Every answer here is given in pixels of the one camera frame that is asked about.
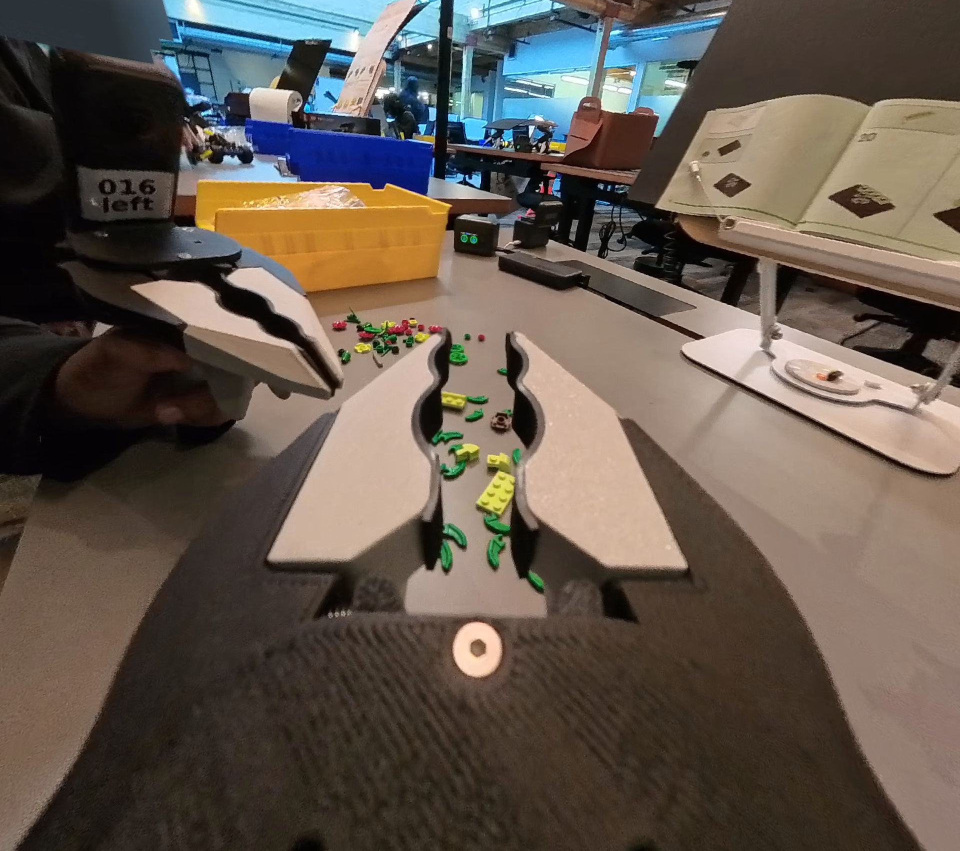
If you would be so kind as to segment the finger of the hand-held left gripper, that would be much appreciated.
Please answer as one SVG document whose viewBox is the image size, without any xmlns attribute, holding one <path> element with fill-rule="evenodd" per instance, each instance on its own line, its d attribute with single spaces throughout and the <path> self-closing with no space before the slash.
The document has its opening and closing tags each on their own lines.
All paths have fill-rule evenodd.
<svg viewBox="0 0 960 851">
<path fill-rule="evenodd" d="M 249 378 L 275 392 L 332 396 L 340 377 L 325 357 L 260 327 L 251 317 L 227 310 L 214 290 L 197 281 L 156 280 L 133 292 L 181 325 L 187 354 L 194 360 Z"/>
<path fill-rule="evenodd" d="M 234 316 L 293 345 L 325 387 L 342 387 L 337 353 L 306 293 L 285 266 L 245 249 L 236 266 L 216 267 L 216 295 Z"/>
</svg>

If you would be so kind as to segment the person's left hand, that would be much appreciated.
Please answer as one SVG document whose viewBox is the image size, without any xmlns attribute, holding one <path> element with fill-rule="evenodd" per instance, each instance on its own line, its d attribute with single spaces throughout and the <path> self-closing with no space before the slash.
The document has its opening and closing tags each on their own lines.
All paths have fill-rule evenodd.
<svg viewBox="0 0 960 851">
<path fill-rule="evenodd" d="M 167 428 L 219 437 L 235 423 L 184 351 L 118 330 L 68 357 L 54 375 L 53 394 L 64 413 L 113 430 Z"/>
</svg>

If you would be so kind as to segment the yellow plastic bin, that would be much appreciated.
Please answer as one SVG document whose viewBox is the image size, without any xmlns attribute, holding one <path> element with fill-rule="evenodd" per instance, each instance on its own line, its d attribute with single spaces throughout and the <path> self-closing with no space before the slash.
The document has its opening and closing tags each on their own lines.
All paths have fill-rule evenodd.
<svg viewBox="0 0 960 851">
<path fill-rule="evenodd" d="M 449 203 L 395 185 L 332 184 L 349 188 L 366 207 L 278 207 L 279 197 L 319 185 L 200 181 L 195 220 L 276 261 L 307 293 L 438 274 Z"/>
</svg>

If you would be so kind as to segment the pile of small mixed toy pieces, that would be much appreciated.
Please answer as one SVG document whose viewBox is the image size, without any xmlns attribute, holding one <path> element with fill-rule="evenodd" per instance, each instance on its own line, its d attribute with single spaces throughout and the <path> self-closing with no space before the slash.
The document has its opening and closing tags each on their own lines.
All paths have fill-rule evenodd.
<svg viewBox="0 0 960 851">
<path fill-rule="evenodd" d="M 355 311 L 330 322 L 334 352 L 342 367 L 372 365 L 384 369 L 391 362 L 438 337 L 445 328 L 416 319 L 386 319 L 373 322 Z"/>
</svg>

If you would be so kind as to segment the scattered lime toy bricks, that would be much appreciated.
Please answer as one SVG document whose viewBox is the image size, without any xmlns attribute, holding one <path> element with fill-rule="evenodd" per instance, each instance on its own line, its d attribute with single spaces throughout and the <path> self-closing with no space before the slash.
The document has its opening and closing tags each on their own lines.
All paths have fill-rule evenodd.
<svg viewBox="0 0 960 851">
<path fill-rule="evenodd" d="M 476 499 L 475 508 L 491 518 L 502 518 L 514 498 L 515 472 L 522 462 L 522 449 L 485 450 L 471 439 L 473 435 L 482 437 L 477 428 L 471 430 L 471 427 L 486 424 L 493 437 L 511 437 L 513 428 L 498 433 L 492 430 L 491 419 L 497 412 L 513 413 L 509 409 L 493 408 L 489 397 L 484 394 L 468 395 L 447 390 L 440 393 L 440 407 L 445 413 L 450 413 L 450 420 L 431 439 L 433 447 L 443 455 L 439 468 L 441 476 L 452 481 L 482 464 L 487 481 Z"/>
</svg>

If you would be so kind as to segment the person's black jacket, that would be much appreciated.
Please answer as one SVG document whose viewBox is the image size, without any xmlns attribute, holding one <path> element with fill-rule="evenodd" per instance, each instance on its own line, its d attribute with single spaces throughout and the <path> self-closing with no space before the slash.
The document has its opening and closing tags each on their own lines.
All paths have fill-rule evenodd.
<svg viewBox="0 0 960 851">
<path fill-rule="evenodd" d="M 38 325 L 80 320 L 60 266 L 65 237 L 63 155 L 54 123 L 48 52 L 1 38 L 1 311 Z"/>
</svg>

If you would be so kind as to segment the clear plastic bag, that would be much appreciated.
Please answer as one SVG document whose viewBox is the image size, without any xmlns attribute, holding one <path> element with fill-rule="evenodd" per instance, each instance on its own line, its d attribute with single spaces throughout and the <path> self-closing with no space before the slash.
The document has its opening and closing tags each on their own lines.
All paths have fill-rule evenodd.
<svg viewBox="0 0 960 851">
<path fill-rule="evenodd" d="M 287 210 L 362 209 L 366 203 L 344 185 L 318 185 L 277 198 L 277 207 Z"/>
</svg>

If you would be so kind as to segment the black sign board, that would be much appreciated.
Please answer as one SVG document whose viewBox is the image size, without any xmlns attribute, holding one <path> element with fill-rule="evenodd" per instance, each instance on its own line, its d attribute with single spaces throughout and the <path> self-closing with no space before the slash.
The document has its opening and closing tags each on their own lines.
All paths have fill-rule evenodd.
<svg viewBox="0 0 960 851">
<path fill-rule="evenodd" d="M 301 105 L 305 105 L 313 93 L 330 46 L 329 39 L 294 41 L 283 70 L 273 87 L 284 92 L 295 92 L 301 100 Z"/>
</svg>

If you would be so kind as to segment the white book stand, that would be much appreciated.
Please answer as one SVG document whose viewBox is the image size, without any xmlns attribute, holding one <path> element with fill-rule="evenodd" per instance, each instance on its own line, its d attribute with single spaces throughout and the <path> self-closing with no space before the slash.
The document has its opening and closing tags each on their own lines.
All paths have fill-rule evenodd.
<svg viewBox="0 0 960 851">
<path fill-rule="evenodd" d="M 778 267 L 848 279 L 869 289 L 958 311 L 959 267 L 757 221 L 724 217 L 714 244 L 757 258 L 760 325 L 688 343 L 683 355 L 738 386 L 905 468 L 949 477 L 959 467 L 959 410 L 943 398 L 958 370 L 958 347 L 939 377 L 906 385 L 784 337 L 776 300 Z M 840 369 L 838 384 L 817 380 Z"/>
</svg>

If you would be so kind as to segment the black charger with green lights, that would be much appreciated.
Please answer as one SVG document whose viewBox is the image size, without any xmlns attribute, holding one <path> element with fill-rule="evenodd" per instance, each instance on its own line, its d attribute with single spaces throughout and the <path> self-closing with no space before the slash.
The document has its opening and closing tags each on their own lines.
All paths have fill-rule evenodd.
<svg viewBox="0 0 960 851">
<path fill-rule="evenodd" d="M 453 222 L 453 251 L 462 256 L 493 258 L 498 254 L 500 226 L 496 218 L 460 214 Z"/>
</svg>

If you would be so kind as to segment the flat black power brick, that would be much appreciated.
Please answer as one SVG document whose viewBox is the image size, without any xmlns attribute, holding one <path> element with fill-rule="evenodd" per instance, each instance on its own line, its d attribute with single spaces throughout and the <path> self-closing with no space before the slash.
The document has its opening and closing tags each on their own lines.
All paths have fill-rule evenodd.
<svg viewBox="0 0 960 851">
<path fill-rule="evenodd" d="M 590 276 L 581 267 L 522 252 L 498 255 L 498 269 L 553 291 L 590 286 Z"/>
</svg>

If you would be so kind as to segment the black office chair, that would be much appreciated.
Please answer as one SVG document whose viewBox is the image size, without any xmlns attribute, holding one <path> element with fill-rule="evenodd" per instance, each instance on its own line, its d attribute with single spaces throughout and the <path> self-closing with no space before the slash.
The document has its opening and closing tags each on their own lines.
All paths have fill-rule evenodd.
<svg viewBox="0 0 960 851">
<path fill-rule="evenodd" d="M 642 218 L 632 226 L 630 238 L 648 248 L 634 260 L 634 271 L 677 283 L 685 266 L 702 266 L 713 254 L 710 246 L 687 235 L 671 216 Z"/>
</svg>

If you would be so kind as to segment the brown wooden desk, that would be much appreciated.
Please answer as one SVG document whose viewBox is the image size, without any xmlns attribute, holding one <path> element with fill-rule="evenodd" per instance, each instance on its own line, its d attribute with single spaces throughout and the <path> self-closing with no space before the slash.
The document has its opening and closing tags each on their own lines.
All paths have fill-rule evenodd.
<svg viewBox="0 0 960 851">
<path fill-rule="evenodd" d="M 463 164 L 470 173 L 481 173 L 485 190 L 490 187 L 492 173 L 516 174 L 535 182 L 550 175 L 557 178 L 562 211 L 555 239 L 580 251 L 587 249 L 597 200 L 614 202 L 616 189 L 633 185 L 640 172 L 639 168 L 598 169 L 569 164 L 558 154 L 468 144 L 449 144 L 446 162 Z"/>
</svg>

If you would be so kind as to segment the brown cardboard box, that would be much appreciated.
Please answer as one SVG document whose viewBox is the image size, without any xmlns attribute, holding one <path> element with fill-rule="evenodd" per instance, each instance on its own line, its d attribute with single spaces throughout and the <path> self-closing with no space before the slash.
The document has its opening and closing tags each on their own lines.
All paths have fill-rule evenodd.
<svg viewBox="0 0 960 851">
<path fill-rule="evenodd" d="M 610 112 L 600 98 L 584 97 L 572 115 L 561 162 L 598 171 L 638 171 L 658 123 L 659 115 L 650 108 Z"/>
</svg>

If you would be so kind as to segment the black backing board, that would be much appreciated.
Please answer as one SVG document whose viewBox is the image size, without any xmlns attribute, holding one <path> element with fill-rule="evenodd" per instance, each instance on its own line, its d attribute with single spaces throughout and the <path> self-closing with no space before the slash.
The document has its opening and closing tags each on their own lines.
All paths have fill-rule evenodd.
<svg viewBox="0 0 960 851">
<path fill-rule="evenodd" d="M 804 94 L 958 101 L 959 0 L 732 0 L 629 197 L 654 205 L 705 114 Z"/>
</svg>

